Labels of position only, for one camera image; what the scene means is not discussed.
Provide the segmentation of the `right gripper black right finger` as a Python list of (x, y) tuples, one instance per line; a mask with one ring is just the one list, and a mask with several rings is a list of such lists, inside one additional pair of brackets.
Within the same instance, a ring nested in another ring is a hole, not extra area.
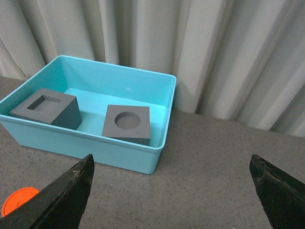
[(262, 157), (252, 155), (249, 170), (264, 212), (274, 229), (305, 227), (305, 185)]

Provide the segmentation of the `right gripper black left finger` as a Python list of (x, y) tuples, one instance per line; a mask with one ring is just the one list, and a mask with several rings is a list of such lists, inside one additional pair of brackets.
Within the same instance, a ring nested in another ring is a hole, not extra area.
[(1, 218), (2, 229), (77, 229), (91, 192), (94, 160), (87, 155), (32, 199)]

